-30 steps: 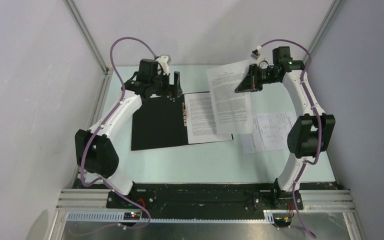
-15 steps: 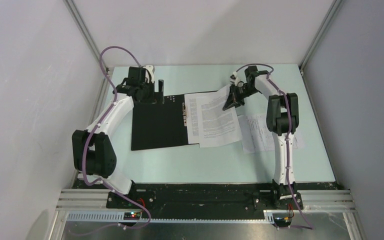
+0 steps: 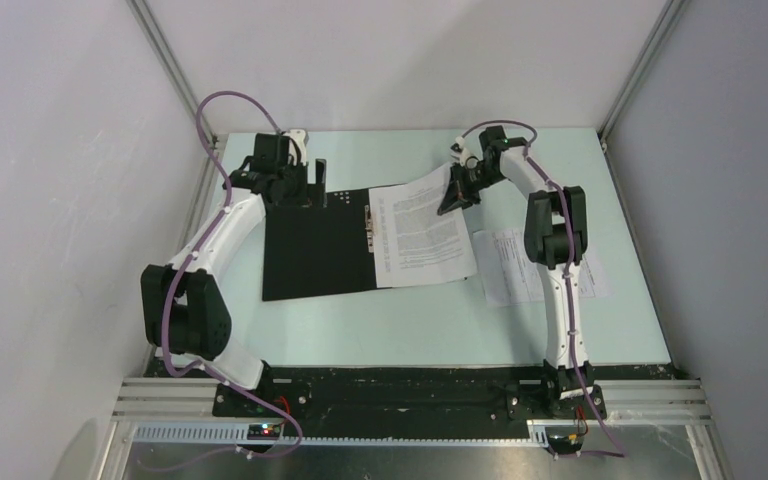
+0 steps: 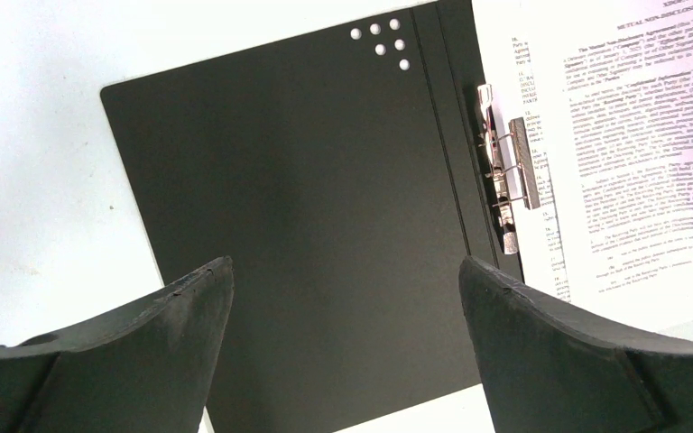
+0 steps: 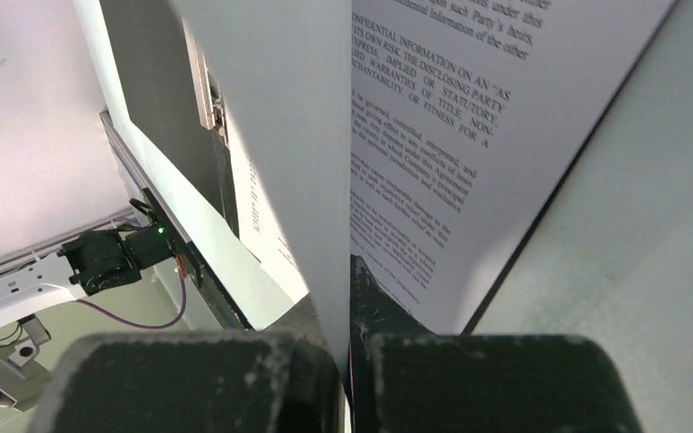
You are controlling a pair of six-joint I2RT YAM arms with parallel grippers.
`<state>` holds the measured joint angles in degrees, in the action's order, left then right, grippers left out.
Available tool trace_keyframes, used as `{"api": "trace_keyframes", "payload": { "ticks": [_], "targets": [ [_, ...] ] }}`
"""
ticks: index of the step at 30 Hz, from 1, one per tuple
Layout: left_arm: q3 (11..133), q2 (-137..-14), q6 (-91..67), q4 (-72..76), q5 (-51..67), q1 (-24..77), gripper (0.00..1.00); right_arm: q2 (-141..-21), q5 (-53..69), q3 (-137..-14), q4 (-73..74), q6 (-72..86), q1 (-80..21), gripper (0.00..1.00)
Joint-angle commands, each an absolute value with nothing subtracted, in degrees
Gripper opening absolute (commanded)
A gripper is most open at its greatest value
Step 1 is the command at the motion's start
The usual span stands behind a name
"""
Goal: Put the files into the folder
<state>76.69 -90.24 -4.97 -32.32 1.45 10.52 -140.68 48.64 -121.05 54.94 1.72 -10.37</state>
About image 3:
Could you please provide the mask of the printed paper sheets stack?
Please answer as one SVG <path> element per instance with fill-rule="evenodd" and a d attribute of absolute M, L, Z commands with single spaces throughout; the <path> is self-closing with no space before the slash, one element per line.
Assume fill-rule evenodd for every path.
<path fill-rule="evenodd" d="M 472 236 L 472 246 L 489 307 L 544 300 L 538 264 L 527 259 L 521 231 L 478 231 Z M 597 250 L 589 249 L 583 257 L 577 285 L 583 298 L 611 295 L 611 286 Z"/>

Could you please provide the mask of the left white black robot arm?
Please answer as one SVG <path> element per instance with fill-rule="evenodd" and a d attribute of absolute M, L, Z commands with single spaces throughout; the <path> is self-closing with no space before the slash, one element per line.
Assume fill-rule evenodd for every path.
<path fill-rule="evenodd" d="M 264 360 L 245 346 L 220 290 L 221 279 L 245 239 L 278 207 L 322 208 L 327 163 L 314 161 L 308 179 L 308 133 L 291 129 L 258 133 L 242 165 L 222 170 L 224 196 L 211 217 L 171 260 L 149 265 L 140 287 L 149 344 L 188 355 L 197 367 L 239 387 L 237 403 L 252 416 L 274 406 L 274 387 L 261 380 Z"/>

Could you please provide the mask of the red black folder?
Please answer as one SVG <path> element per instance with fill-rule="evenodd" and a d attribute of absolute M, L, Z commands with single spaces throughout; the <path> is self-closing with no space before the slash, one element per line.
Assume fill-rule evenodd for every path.
<path fill-rule="evenodd" d="M 325 208 L 266 218 L 262 298 L 278 301 L 464 280 L 477 265 L 461 211 L 437 187 L 331 192 Z"/>

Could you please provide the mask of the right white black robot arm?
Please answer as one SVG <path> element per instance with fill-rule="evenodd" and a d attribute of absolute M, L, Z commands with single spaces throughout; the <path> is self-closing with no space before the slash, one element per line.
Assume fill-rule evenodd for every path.
<path fill-rule="evenodd" d="M 586 195 L 579 186 L 563 187 L 531 153 L 534 137 L 510 138 L 502 121 L 475 125 L 480 152 L 466 137 L 450 147 L 453 162 L 438 208 L 440 214 L 480 203 L 480 193 L 504 180 L 526 201 L 523 247 L 540 278 L 547 319 L 547 351 L 533 399 L 552 419 L 594 417 L 597 386 L 580 319 L 579 274 L 588 247 Z"/>

